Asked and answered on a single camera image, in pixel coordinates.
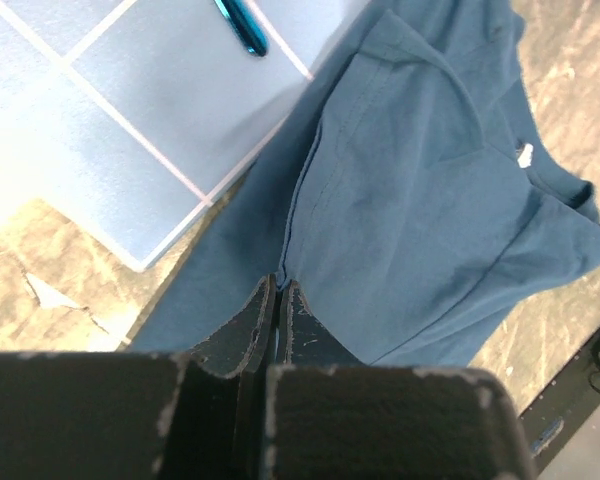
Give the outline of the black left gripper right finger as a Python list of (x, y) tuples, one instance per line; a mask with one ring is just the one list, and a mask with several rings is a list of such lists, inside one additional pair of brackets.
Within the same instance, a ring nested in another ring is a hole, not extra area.
[(474, 368), (370, 367), (319, 323), (297, 283), (267, 372), (268, 479), (533, 479), (511, 397)]

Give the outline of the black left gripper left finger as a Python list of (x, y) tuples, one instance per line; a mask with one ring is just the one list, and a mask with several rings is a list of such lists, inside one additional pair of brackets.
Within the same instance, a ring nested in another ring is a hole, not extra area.
[(181, 352), (0, 352), (0, 479), (253, 479), (275, 282)]

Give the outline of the blue t shirt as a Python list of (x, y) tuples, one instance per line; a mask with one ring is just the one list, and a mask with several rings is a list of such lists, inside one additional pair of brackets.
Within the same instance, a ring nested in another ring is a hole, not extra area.
[(593, 185), (539, 137), (507, 1), (377, 2), (135, 335), (181, 350), (297, 282), (362, 362), (468, 364), (525, 298), (600, 265)]

